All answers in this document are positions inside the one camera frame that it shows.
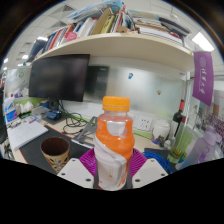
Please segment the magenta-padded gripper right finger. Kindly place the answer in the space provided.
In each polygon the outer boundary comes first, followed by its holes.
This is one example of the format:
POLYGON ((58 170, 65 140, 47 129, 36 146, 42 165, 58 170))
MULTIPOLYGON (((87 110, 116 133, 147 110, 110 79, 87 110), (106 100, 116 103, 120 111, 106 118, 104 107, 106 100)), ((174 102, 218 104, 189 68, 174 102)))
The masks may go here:
POLYGON ((141 188, 167 175, 168 173, 155 158, 147 159, 137 149, 133 150, 127 177, 129 189, 141 188))

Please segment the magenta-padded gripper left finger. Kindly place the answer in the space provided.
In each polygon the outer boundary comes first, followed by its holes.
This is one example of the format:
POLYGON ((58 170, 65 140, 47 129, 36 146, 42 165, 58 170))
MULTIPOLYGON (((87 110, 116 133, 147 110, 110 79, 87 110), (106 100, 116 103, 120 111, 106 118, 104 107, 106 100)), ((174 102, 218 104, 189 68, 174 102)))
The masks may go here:
POLYGON ((71 158, 58 176, 80 187, 92 189, 97 173, 94 150, 90 149, 80 158, 71 158))

